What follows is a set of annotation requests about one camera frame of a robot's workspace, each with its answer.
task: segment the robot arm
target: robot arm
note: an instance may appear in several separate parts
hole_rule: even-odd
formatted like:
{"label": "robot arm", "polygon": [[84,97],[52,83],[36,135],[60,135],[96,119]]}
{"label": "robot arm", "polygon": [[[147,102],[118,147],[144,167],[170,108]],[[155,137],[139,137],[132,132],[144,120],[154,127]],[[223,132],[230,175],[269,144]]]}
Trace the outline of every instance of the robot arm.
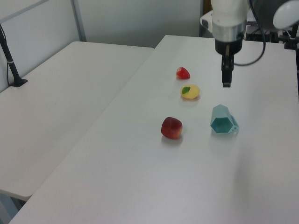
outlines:
{"label": "robot arm", "polygon": [[222,55],[223,87],[231,85],[234,55],[242,48],[249,5],[256,12],[260,26],[270,31],[289,27],[299,20],[299,0],[249,1],[212,0],[213,11],[200,19],[200,23],[213,33],[215,49]]}

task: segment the strawberry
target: strawberry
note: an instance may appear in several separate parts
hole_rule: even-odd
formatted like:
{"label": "strawberry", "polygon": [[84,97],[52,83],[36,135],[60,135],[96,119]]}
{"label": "strawberry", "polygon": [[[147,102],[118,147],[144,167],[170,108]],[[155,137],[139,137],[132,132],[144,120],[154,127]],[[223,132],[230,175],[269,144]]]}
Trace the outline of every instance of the strawberry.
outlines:
{"label": "strawberry", "polygon": [[185,69],[183,67],[179,67],[177,69],[176,75],[180,79],[189,79],[190,78],[189,72],[187,71],[187,69]]}

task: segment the black stand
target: black stand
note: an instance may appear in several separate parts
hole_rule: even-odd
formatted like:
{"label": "black stand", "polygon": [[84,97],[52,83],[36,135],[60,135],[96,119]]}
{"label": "black stand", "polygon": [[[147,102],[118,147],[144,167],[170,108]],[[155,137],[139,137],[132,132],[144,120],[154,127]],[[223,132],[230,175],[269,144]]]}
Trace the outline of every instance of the black stand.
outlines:
{"label": "black stand", "polygon": [[296,63],[297,63],[297,81],[298,81],[298,95],[299,95],[299,50],[297,44],[299,43],[299,37],[296,37],[298,31],[298,24],[292,27],[292,30],[284,32],[284,35],[279,36],[279,40],[285,43],[285,49],[291,49],[296,51]]}
{"label": "black stand", "polygon": [[5,38],[4,33],[2,32],[2,30],[0,30],[0,44],[1,44],[1,47],[3,49],[4,55],[6,57],[7,63],[10,67],[10,70],[11,70],[13,76],[14,76],[14,83],[12,83],[10,85],[14,86],[14,87],[20,87],[21,85],[26,83],[27,80],[26,79],[21,79],[21,77],[19,76],[18,70],[17,70],[17,68],[14,64],[13,57],[10,54],[10,51],[8,49],[8,45],[7,45],[7,42],[6,42],[6,38]]}

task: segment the toy fruit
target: toy fruit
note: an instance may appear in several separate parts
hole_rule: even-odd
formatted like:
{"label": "toy fruit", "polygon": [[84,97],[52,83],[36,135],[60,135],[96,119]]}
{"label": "toy fruit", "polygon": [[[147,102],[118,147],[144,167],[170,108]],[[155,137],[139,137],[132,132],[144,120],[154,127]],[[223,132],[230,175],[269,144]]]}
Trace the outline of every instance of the toy fruit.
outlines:
{"label": "toy fruit", "polygon": [[183,129],[183,124],[176,118],[168,117],[164,120],[161,133],[166,138],[169,139],[178,139],[181,135]]}
{"label": "toy fruit", "polygon": [[189,84],[181,88],[181,96],[186,99],[194,99],[199,95],[199,88],[197,85]]}
{"label": "toy fruit", "polygon": [[187,71],[187,69],[185,69],[183,67],[179,67],[177,69],[176,75],[180,79],[189,79],[190,78],[189,72]]}

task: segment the black cable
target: black cable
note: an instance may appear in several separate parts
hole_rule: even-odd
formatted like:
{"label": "black cable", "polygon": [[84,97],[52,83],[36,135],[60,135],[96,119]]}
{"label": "black cable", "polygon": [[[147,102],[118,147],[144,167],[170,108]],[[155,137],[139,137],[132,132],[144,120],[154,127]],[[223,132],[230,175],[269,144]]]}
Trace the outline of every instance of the black cable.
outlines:
{"label": "black cable", "polygon": [[257,28],[255,31],[253,31],[251,34],[255,34],[260,28]]}
{"label": "black cable", "polygon": [[7,79],[8,86],[10,86],[9,80],[8,80],[8,62],[7,62],[7,67],[6,67],[6,79]]}
{"label": "black cable", "polygon": [[261,35],[262,35],[262,38],[263,38],[263,50],[262,50],[261,55],[260,55],[256,60],[254,60],[254,61],[252,61],[252,62],[250,62],[250,63],[246,63],[246,64],[238,64],[238,63],[234,63],[234,65],[237,65],[237,66],[248,66],[248,65],[252,65],[252,64],[254,64],[255,62],[257,62],[258,60],[260,60],[260,59],[262,58],[262,56],[263,56],[263,54],[265,53],[265,50],[266,50],[266,37],[265,37],[265,34],[264,34],[264,32],[263,32],[261,23],[260,23],[260,21],[258,20],[258,18],[257,18],[257,16],[256,16],[256,13],[255,13],[255,11],[254,11],[254,9],[253,9],[252,0],[249,0],[249,4],[250,4],[250,8],[251,8],[251,10],[252,10],[252,14],[253,14],[253,16],[254,16],[254,18],[255,18],[255,20],[256,20],[256,22],[257,22],[257,25],[258,25],[258,27],[259,27],[259,29],[260,29],[260,31],[261,31]]}
{"label": "black cable", "polygon": [[0,23],[0,30],[1,30],[1,32],[2,32],[3,35],[4,35],[4,39],[6,40],[6,36],[5,36],[4,30],[3,30],[2,26],[1,26],[1,23]]}
{"label": "black cable", "polygon": [[[0,23],[0,30],[1,30],[1,33],[3,33],[4,39],[6,41],[6,36],[5,36],[4,30],[3,30],[2,26],[1,26],[1,23]],[[6,79],[7,79],[8,86],[10,86],[9,80],[8,80],[8,62],[7,62],[7,66],[6,66]]]}

